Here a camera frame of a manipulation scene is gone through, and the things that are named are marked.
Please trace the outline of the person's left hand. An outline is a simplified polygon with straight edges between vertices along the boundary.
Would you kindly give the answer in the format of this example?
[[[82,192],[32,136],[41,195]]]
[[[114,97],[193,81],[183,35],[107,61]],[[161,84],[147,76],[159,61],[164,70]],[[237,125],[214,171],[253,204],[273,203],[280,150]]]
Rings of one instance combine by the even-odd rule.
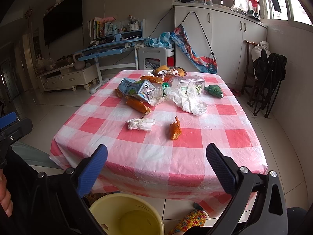
[[[7,179],[3,169],[0,170],[0,201],[3,210],[10,217],[13,212],[13,202],[11,200],[11,194],[7,189]]]

